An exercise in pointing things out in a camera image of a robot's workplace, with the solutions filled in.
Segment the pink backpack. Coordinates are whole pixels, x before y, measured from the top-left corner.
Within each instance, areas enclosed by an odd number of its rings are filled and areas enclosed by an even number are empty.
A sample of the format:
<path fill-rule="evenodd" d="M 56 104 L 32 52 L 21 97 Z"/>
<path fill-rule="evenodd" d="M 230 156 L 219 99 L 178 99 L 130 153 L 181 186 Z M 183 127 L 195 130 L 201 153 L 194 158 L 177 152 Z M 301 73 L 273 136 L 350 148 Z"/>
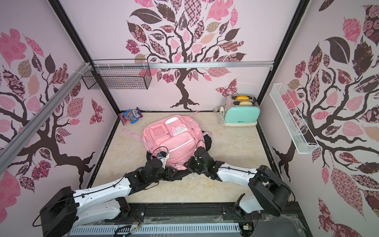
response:
<path fill-rule="evenodd" d="M 161 119 L 145 127 L 142 136 L 126 129 L 123 132 L 144 143 L 148 160 L 166 154 L 162 161 L 164 167 L 186 170 L 185 163 L 196 148 L 206 143 L 206 136 L 212 135 L 203 131 L 193 116 L 194 113 Z"/>

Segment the black backpack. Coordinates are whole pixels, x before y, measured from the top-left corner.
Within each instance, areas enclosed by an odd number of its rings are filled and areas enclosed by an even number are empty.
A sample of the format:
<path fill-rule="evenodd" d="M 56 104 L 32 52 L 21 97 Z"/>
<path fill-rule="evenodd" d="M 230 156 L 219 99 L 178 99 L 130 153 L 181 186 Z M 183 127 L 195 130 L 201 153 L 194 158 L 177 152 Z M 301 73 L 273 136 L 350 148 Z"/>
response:
<path fill-rule="evenodd" d="M 206 151 L 209 151 L 211 148 L 211 145 L 212 145 L 212 139 L 209 136 L 208 132 L 205 132 L 203 136 L 204 136 L 204 139 L 198 141 L 198 143 L 195 145 L 195 148 L 197 149 L 198 147 L 204 147 L 206 149 Z M 171 157 L 172 153 L 170 151 L 168 151 L 168 149 L 166 147 L 163 147 L 163 151 L 160 151 L 160 152 L 167 152 L 169 154 L 169 159 L 166 162 L 165 168 L 170 167 L 168 165 L 168 162 L 172 160 L 172 157 Z M 154 150 L 153 153 L 147 152 L 147 154 L 146 154 L 147 162 L 146 162 L 145 167 L 142 168 L 141 175 L 140 175 L 140 177 L 143 179 L 143 181 L 145 181 L 145 183 L 151 184 L 151 183 L 158 183 L 159 182 L 158 181 L 158 173 L 163 168 L 162 162 L 157 158 L 157 155 L 160 152 L 158 151 L 158 149 L 156 149 L 156 150 Z M 177 171 L 178 171 L 176 174 L 176 180 L 182 180 L 183 177 L 185 177 L 191 173 L 194 173 L 194 172 L 191 172 L 190 170 L 186 169 L 184 167 L 184 163 L 182 165 L 182 169 L 179 169 L 178 165 L 175 167 L 172 167 L 172 168 L 177 169 Z"/>

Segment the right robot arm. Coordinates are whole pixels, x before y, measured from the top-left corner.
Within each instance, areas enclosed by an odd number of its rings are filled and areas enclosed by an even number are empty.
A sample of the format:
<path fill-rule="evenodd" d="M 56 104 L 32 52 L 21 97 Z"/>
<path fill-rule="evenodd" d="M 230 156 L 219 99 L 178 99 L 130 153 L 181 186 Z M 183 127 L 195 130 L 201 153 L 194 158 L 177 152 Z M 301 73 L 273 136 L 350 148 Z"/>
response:
<path fill-rule="evenodd" d="M 212 180 L 248 187 L 251 193 L 242 194 L 236 203 L 240 210 L 249 214 L 265 211 L 280 216 L 292 193 L 289 186 L 264 165 L 247 169 L 213 159 L 205 160 L 204 157 L 191 157 L 184 167 Z"/>

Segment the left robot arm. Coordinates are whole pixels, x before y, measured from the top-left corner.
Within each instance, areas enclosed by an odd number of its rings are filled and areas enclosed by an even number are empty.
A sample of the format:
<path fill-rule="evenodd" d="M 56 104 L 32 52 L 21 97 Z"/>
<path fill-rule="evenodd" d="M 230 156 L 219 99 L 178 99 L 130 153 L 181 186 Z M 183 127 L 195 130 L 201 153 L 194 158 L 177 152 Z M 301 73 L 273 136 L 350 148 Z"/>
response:
<path fill-rule="evenodd" d="M 104 185 L 83 190 L 62 188 L 39 212 L 43 236 L 62 237 L 74 227 L 128 214 L 126 196 L 162 180 L 181 180 L 188 173 L 188 170 L 164 167 L 161 160 L 152 159 L 144 167 Z"/>

